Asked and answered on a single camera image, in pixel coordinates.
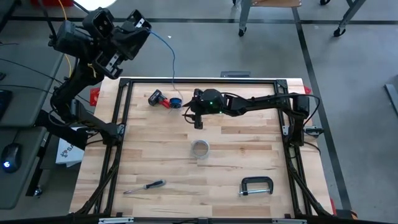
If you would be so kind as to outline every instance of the screwdriver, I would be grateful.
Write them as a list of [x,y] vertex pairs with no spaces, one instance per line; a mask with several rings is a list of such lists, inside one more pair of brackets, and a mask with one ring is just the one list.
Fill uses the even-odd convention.
[[143,187],[140,187],[138,189],[125,191],[125,192],[123,192],[123,194],[131,194],[133,192],[136,192],[137,190],[147,190],[147,189],[154,188],[154,187],[161,187],[165,184],[166,184],[166,180],[156,180],[155,182],[153,182],[151,184],[146,184]]

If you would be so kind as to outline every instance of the gray floor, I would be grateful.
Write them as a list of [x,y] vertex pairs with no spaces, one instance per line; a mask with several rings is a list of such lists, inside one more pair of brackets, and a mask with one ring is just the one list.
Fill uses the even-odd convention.
[[[230,0],[118,0],[110,7],[116,17],[126,17],[135,8],[148,18],[229,19],[239,15]],[[304,0],[298,12],[301,19],[339,20],[347,8],[344,0],[324,7],[317,0]],[[397,9],[395,0],[367,0],[354,20],[398,20]],[[59,9],[49,13],[61,15]],[[40,12],[24,7],[16,15],[39,16]],[[78,9],[68,9],[68,15],[84,16]],[[293,16],[291,9],[258,7],[249,18],[291,20]],[[153,23],[153,27],[174,48],[178,77],[218,77],[221,71],[248,70],[252,77],[303,78],[311,86],[294,24],[248,24],[242,38],[237,35],[237,24]],[[303,25],[349,198],[360,219],[397,223],[398,151],[393,139],[398,133],[398,117],[383,85],[398,75],[398,26],[352,25],[338,39],[331,36],[335,29]],[[11,21],[0,40],[45,47],[48,34],[44,22]],[[171,76],[171,61],[170,50],[150,36],[137,58],[123,64],[123,75]],[[67,73],[63,62],[58,77]],[[82,95],[88,97],[88,90]],[[318,117],[315,123],[320,124]],[[323,138],[319,144],[330,195],[339,208]],[[47,190],[41,198],[21,197],[17,208],[0,211],[0,217],[67,213],[76,177],[76,170],[48,171],[43,179]]]

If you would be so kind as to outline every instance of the wooden table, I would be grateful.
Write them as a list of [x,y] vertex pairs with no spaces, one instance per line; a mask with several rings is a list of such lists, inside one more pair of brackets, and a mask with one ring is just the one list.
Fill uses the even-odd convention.
[[[105,122],[111,121],[118,83],[119,80],[106,79],[101,86],[95,116]],[[287,79],[287,83],[289,92],[304,93],[301,79]],[[216,88],[245,98],[274,94],[271,85],[259,84],[175,86],[184,101],[191,99],[194,88]],[[252,111],[238,118],[223,114],[207,115],[202,117],[203,130],[197,130],[181,116],[185,110],[170,111],[160,105],[150,106],[147,99],[156,89],[168,98],[179,96],[171,84],[134,84],[113,214],[123,212],[124,216],[172,218],[277,218],[285,213],[293,214],[277,110]],[[191,142],[197,139],[210,143],[207,159],[191,156]],[[316,144],[313,139],[306,140]],[[86,148],[71,212],[81,208],[97,188],[104,152],[105,146],[101,143]],[[304,146],[301,153],[309,189],[331,212],[319,152],[311,146]],[[242,178],[259,175],[272,178],[274,193],[239,197]],[[123,195],[126,190],[157,179],[165,179],[167,184],[158,189]],[[298,187],[297,190],[300,208],[304,211],[302,194]],[[107,192],[102,208],[106,205],[106,198]]]

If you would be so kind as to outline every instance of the bright light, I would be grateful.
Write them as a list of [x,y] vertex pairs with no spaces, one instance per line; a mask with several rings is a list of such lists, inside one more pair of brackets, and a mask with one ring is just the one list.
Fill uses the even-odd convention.
[[97,9],[98,7],[109,7],[116,0],[75,0],[77,3],[81,4],[81,6],[85,7],[87,10],[92,11]]

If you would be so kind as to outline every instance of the computer mouse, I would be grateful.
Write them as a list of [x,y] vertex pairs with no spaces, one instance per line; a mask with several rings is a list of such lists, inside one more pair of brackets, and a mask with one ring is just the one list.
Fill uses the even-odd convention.
[[11,143],[1,153],[0,161],[2,168],[7,173],[17,171],[21,166],[22,146],[18,143]]

